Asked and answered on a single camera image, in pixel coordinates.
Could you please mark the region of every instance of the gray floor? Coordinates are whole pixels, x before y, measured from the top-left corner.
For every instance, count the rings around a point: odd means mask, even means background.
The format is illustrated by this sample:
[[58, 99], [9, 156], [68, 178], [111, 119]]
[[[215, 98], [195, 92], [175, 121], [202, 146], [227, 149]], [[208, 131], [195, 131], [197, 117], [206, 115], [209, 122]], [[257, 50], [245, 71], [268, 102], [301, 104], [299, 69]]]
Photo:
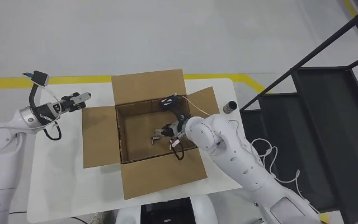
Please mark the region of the gray floor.
[[[187, 74], [249, 73], [267, 86], [349, 19], [341, 0], [1, 1], [0, 77], [34, 70], [81, 76], [183, 68]], [[357, 41], [350, 31], [308, 65], [349, 64], [358, 59]], [[235, 90], [240, 106], [257, 94], [244, 83], [235, 83]], [[289, 79], [274, 89], [292, 91]], [[0, 94], [4, 122], [27, 106], [28, 89]], [[26, 141], [11, 211], [27, 208], [34, 138]], [[210, 196], [220, 223], [246, 223], [256, 215], [242, 194]], [[339, 215], [335, 219], [341, 223]], [[12, 215], [10, 223], [27, 223], [26, 216]], [[54, 223], [78, 221], [47, 222]]]

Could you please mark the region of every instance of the box flap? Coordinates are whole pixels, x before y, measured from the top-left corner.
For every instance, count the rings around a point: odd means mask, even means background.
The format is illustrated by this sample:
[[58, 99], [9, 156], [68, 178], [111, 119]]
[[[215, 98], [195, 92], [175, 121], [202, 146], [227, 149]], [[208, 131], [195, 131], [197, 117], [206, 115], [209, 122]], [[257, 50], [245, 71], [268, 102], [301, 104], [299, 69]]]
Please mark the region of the box flap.
[[138, 197], [207, 178], [199, 149], [121, 165], [124, 199]]
[[[194, 92], [187, 97], [193, 104], [195, 104], [195, 106], [207, 112], [208, 114], [213, 115], [220, 113], [213, 87], [208, 87], [198, 92]], [[206, 114], [195, 108], [192, 104], [189, 104], [189, 108], [191, 116], [200, 116], [202, 118], [208, 117]]]
[[120, 162], [114, 106], [82, 110], [83, 168]]
[[112, 88], [116, 105], [186, 95], [181, 69], [112, 76]]

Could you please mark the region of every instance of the black metal stairs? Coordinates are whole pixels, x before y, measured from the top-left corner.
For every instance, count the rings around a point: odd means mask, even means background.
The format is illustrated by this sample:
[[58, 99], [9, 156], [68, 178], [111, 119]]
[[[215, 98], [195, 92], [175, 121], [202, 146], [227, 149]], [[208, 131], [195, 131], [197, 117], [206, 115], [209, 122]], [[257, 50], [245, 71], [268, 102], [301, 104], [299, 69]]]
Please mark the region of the black metal stairs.
[[[240, 109], [246, 138], [277, 146], [272, 172], [286, 181], [299, 169], [303, 197], [321, 212], [339, 209], [345, 223], [358, 223], [358, 82], [352, 71], [358, 60], [344, 67], [301, 66], [355, 26], [358, 16]], [[297, 93], [268, 94], [290, 75]], [[245, 110], [256, 100], [260, 109]], [[261, 155], [269, 147], [254, 146]], [[266, 168], [274, 154], [266, 157]], [[295, 183], [283, 185], [297, 191]]]

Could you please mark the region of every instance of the table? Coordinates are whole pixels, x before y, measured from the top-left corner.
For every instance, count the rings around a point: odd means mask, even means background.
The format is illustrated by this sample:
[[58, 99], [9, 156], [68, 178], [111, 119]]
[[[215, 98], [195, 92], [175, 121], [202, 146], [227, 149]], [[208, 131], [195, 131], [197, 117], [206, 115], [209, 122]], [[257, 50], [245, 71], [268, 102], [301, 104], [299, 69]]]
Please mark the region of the table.
[[[185, 80], [185, 85], [188, 94], [213, 86], [220, 113], [223, 113], [222, 108], [228, 101], [237, 102], [233, 83], [226, 78]], [[111, 83], [49, 85], [48, 88], [58, 97], [74, 92], [90, 92], [92, 98], [86, 102], [88, 107], [114, 105]], [[51, 96], [42, 91], [41, 104], [53, 101]], [[226, 116], [230, 120], [239, 121], [238, 132], [244, 135], [239, 110]], [[207, 179], [124, 200], [119, 164], [83, 168], [81, 111], [64, 114], [58, 123], [63, 135], [61, 140], [51, 141], [43, 132], [36, 136], [27, 208], [27, 219], [30, 222], [241, 188], [212, 162], [207, 152], [200, 150]]]

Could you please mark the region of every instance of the open cardboard box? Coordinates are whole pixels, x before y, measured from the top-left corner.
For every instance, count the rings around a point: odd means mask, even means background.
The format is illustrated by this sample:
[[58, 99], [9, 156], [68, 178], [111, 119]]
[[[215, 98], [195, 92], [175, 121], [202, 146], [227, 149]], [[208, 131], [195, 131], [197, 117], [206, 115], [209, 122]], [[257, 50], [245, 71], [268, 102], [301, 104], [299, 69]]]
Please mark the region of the open cardboard box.
[[[82, 110], [84, 168], [121, 163], [125, 199], [207, 178], [192, 142], [183, 142], [185, 156], [179, 161], [168, 137], [150, 140], [155, 129], [176, 121], [160, 110], [159, 100], [186, 96], [181, 69], [113, 76], [112, 87], [115, 106]], [[219, 112], [212, 87], [187, 98], [209, 114]], [[184, 98], [179, 102], [186, 115], [207, 117]]]

